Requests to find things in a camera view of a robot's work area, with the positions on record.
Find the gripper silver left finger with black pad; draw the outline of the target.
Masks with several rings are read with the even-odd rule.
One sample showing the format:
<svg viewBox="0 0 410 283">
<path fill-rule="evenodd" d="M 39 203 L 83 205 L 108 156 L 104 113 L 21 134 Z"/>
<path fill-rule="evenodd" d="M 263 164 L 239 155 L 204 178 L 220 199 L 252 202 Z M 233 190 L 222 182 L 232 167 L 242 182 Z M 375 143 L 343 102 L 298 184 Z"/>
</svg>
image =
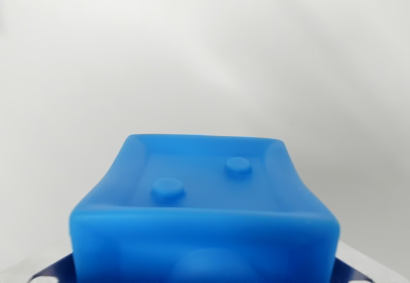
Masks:
<svg viewBox="0 0 410 283">
<path fill-rule="evenodd" d="M 74 260 L 72 253 L 62 255 L 61 257 L 52 257 L 46 255 L 35 255 L 28 259 L 30 276 L 28 282 L 34 282 L 40 277 L 51 277 L 58 282 L 74 281 Z"/>
</svg>

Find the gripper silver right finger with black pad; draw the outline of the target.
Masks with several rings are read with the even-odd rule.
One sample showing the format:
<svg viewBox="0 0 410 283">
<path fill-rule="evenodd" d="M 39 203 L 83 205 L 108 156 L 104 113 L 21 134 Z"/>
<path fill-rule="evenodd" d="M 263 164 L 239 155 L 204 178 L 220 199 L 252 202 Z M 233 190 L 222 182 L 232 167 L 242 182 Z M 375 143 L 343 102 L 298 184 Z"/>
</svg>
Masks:
<svg viewBox="0 0 410 283">
<path fill-rule="evenodd" d="M 333 282 L 377 282 L 372 259 L 343 260 L 337 257 L 332 272 Z"/>
</svg>

